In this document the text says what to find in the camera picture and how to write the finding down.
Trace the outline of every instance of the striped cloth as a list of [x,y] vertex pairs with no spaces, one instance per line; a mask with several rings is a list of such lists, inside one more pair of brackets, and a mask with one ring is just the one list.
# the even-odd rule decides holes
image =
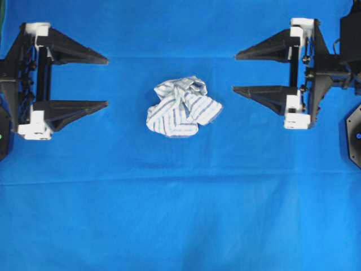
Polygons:
[[171,138],[198,132],[198,124],[213,121],[223,106],[207,97],[205,83],[196,76],[169,80],[154,88],[161,102],[148,109],[147,126]]

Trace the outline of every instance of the black metal frame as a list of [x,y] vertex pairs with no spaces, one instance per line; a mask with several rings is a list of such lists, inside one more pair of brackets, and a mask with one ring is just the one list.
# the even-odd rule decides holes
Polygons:
[[[299,89],[303,94],[309,91],[307,106],[311,116],[311,126],[317,121],[320,102],[331,87],[354,88],[361,94],[361,0],[354,1],[351,13],[341,19],[340,54],[330,54],[315,20],[314,35],[306,41],[305,83]],[[299,38],[291,37],[286,29],[277,35],[236,55],[237,60],[275,60],[290,63],[289,86],[244,86],[234,87],[234,91],[269,107],[279,115],[285,114],[286,97],[297,93]],[[292,58],[288,59],[290,49]]]
[[[33,110],[44,111],[44,121],[53,132],[108,105],[106,101],[50,100],[52,65],[107,64],[108,59],[54,28],[49,28],[48,36],[38,36],[36,41],[25,29],[26,24],[22,24],[5,59],[0,60],[0,92],[4,94],[8,105],[8,112],[0,106],[0,160],[8,153],[10,127],[17,133],[20,124],[29,123],[31,105]],[[36,70],[37,87],[34,95],[32,76]]]

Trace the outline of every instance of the blue table surface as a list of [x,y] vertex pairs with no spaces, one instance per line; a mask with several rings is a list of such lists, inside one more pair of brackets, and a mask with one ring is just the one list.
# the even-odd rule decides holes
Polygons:
[[[318,18],[330,51],[351,1],[12,0],[0,56],[22,22],[110,59],[56,66],[52,99],[108,100],[50,142],[15,138],[0,163],[0,270],[360,270],[361,171],[332,89],[308,131],[283,129],[234,85],[287,85],[289,67],[234,55]],[[222,114],[198,135],[145,125],[155,85],[196,75]]]

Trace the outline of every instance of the wire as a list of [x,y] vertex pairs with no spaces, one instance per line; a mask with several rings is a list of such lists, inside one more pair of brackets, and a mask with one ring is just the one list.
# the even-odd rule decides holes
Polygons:
[[338,44],[340,42],[340,39],[338,38],[334,43],[333,43],[333,51],[334,51],[334,54],[336,55],[336,44]]

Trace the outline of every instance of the crumpled cloth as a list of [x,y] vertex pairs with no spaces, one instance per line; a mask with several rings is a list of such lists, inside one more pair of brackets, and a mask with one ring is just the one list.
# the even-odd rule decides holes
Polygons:
[[196,76],[169,80],[154,88],[161,102],[148,109],[147,126],[171,138],[194,136],[198,124],[212,122],[223,106],[209,98],[205,82]]

